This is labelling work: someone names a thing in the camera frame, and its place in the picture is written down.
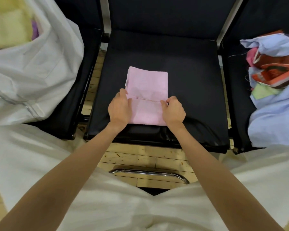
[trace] person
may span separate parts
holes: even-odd
[[[107,127],[73,154],[65,152],[66,142],[36,127],[0,127],[0,192],[9,210],[0,231],[283,230],[289,218],[289,147],[251,153],[251,164],[237,165],[235,176],[189,134],[174,96],[161,101],[163,119],[199,182],[153,197],[94,172],[131,119],[126,93],[120,89],[109,104]]]

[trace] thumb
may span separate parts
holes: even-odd
[[[168,107],[166,101],[161,100],[161,104],[162,104],[162,109],[163,109],[163,111],[165,111],[165,109]]]
[[[130,98],[130,99],[127,100],[128,107],[129,107],[129,108],[131,108],[131,102],[132,102],[132,101],[133,101],[132,98]]]

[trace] blue fabric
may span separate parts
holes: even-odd
[[[289,37],[274,34],[241,40],[245,48],[259,47],[259,52],[272,57],[289,55]],[[251,77],[260,71],[249,68],[250,86],[255,87],[256,81]],[[273,144],[289,145],[289,85],[278,95],[270,95],[256,100],[250,96],[257,110],[249,120],[248,135],[253,147],[268,147]]]

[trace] black leather upholstery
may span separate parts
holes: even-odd
[[[108,0],[112,29],[217,39],[235,0]]]
[[[186,128],[208,150],[226,152],[230,143],[216,49],[215,41],[113,30],[87,138],[108,124],[108,105],[134,66],[168,72],[168,95],[177,96],[185,108]],[[180,147],[170,130],[160,126],[128,125],[115,141]]]
[[[289,0],[244,0],[222,42],[233,140],[240,152],[254,149],[247,128],[256,108],[249,97],[246,54],[229,56],[248,51],[240,45],[240,39],[252,39],[280,29],[289,34]]]
[[[100,50],[104,32],[100,0],[55,0],[65,16],[78,24],[84,43],[83,61],[71,90],[49,118],[30,123],[60,139],[73,139],[89,80]]]

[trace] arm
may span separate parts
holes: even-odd
[[[121,89],[108,107],[110,123],[43,176],[0,221],[0,231],[55,231],[98,162],[131,118],[131,100]]]
[[[185,111],[176,97],[161,101],[163,118],[178,139],[202,188],[230,231],[283,231],[245,186],[183,125]]]

